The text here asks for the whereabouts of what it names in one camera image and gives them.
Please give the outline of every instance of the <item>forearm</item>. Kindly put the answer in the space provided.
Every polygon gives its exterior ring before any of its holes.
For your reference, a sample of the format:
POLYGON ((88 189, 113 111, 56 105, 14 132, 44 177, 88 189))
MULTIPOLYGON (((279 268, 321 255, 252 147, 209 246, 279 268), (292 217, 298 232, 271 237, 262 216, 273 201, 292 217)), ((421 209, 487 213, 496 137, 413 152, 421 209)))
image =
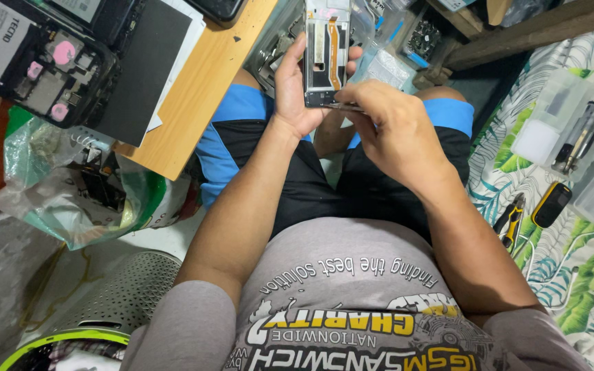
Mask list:
POLYGON ((274 120, 247 164, 205 215, 176 278, 218 285, 237 308, 274 226, 276 208, 299 140, 274 120))
POLYGON ((466 315, 541 309, 506 248, 469 201, 455 168, 441 177, 418 197, 437 263, 460 308, 466 315))

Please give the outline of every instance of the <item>tropical leaf pattern fabric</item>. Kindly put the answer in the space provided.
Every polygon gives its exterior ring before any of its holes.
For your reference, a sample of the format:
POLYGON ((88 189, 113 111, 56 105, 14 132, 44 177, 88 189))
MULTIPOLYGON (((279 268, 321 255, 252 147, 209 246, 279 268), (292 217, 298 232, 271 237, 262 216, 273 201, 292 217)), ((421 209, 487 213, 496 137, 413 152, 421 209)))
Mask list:
MULTIPOLYGON (((568 69, 594 84, 594 32, 537 49, 476 140, 469 158, 471 178, 467 190, 490 224, 496 222, 520 192, 526 195, 526 213, 532 213, 551 183, 561 181, 510 151, 549 75, 559 68, 568 69)), ((549 281, 558 272, 550 284, 531 285, 545 306, 564 304, 572 270, 579 268, 567 305, 554 313, 566 335, 588 333, 594 336, 594 234, 579 238, 572 245, 577 236, 587 232, 594 232, 594 224, 568 209, 545 230, 536 227, 530 215, 526 215, 521 235, 530 238, 520 238, 514 250, 516 264, 524 274, 532 258, 530 281, 549 281)))

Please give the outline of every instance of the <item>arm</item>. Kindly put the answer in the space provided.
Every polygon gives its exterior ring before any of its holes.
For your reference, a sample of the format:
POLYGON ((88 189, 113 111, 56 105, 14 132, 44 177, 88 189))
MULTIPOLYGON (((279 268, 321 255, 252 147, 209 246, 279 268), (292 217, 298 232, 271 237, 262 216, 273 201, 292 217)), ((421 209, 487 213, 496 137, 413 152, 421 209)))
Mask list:
POLYGON ((366 110, 370 119, 349 114, 366 155, 423 203, 435 257, 465 315, 482 324, 509 310, 544 311, 505 247, 466 196, 422 101, 376 80, 348 86, 337 99, 356 102, 366 110))
MULTIPOLYGON (((290 159, 301 138, 329 113, 304 107, 298 60, 306 47, 300 35, 276 72, 276 110, 252 156, 214 202, 189 245, 175 284, 210 282, 240 303, 249 279, 269 241, 290 159)), ((361 50, 351 50, 356 57, 361 50)), ((356 65, 348 64, 348 73, 356 65)))

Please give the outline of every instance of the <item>hand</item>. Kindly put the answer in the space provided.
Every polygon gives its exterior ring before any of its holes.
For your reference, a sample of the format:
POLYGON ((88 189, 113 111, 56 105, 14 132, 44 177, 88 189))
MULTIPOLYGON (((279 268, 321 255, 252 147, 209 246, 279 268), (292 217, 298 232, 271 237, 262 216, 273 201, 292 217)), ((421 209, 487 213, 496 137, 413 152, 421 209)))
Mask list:
POLYGON ((359 132, 366 156, 419 198, 433 185, 457 177, 421 99, 378 80, 350 84, 336 99, 355 102, 366 111, 368 115, 346 114, 359 132))
MULTIPOLYGON (((294 44, 288 48, 281 66, 276 70, 276 110, 273 124, 284 125, 299 139, 315 130, 325 116, 331 111, 329 108, 306 108, 304 105, 304 83, 299 67, 299 59, 306 49, 306 34, 301 33, 294 44)), ((346 70, 348 75, 356 71, 353 60, 361 57, 360 47, 351 47, 346 70)))

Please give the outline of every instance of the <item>gray t-shirt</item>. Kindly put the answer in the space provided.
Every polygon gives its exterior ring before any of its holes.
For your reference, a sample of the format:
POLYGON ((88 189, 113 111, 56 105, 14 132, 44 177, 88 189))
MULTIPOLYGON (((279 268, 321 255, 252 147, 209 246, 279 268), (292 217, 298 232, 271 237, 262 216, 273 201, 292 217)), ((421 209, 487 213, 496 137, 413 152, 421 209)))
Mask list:
POLYGON ((431 247, 398 224, 319 218, 270 241, 242 290, 177 285, 121 370, 589 370, 537 310, 464 316, 431 247))

